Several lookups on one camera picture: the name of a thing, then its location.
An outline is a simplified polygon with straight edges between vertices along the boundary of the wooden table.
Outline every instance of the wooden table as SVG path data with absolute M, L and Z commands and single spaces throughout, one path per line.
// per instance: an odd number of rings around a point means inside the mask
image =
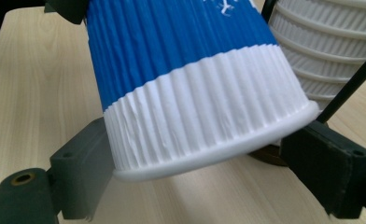
M 102 116 L 88 37 L 43 8 L 8 12 L 0 33 L 0 182 Z M 366 84 L 330 122 L 366 147 Z M 248 156 L 161 180 L 112 179 L 92 223 L 365 223 L 328 217 L 288 168 Z M 86 223 L 62 221 L 61 223 Z

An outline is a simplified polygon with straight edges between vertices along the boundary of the bolt hole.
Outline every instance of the bolt hole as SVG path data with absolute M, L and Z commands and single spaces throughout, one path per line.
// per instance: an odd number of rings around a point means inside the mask
M 19 176 L 14 177 L 11 180 L 11 184 L 13 186 L 24 185 L 24 184 L 31 182 L 34 178 L 35 178 L 35 174 L 33 174 L 33 173 L 19 175 Z
M 64 158 L 69 158 L 69 157 L 72 157 L 72 156 L 73 156 L 73 153 L 71 153 L 71 152 L 66 152 L 66 153 L 63 154 Z
M 364 153 L 361 151 L 354 150 L 354 155 L 356 156 L 364 156 Z

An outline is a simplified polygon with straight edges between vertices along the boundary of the black plastic mount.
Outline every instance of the black plastic mount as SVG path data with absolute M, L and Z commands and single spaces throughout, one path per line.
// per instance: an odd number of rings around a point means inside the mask
M 0 224 L 91 219 L 114 169 L 104 119 L 85 127 L 50 158 L 46 172 L 19 171 L 0 184 Z
M 366 149 L 314 121 L 282 140 L 281 157 L 328 214 L 358 218 L 366 207 Z

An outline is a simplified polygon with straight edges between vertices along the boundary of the blue and white cup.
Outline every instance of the blue and white cup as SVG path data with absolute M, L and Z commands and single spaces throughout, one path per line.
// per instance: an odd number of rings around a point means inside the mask
M 88 32 L 115 176 L 184 173 L 317 114 L 247 0 L 91 0 Z

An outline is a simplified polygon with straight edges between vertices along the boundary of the brass screw hole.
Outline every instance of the brass screw hole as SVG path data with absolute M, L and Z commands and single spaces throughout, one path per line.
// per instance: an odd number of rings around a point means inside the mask
M 18 175 L 18 176 L 15 176 L 11 180 L 11 185 L 13 185 L 13 186 L 24 185 L 24 184 L 31 182 L 34 178 L 35 178 L 34 173 L 26 173 L 26 174 Z

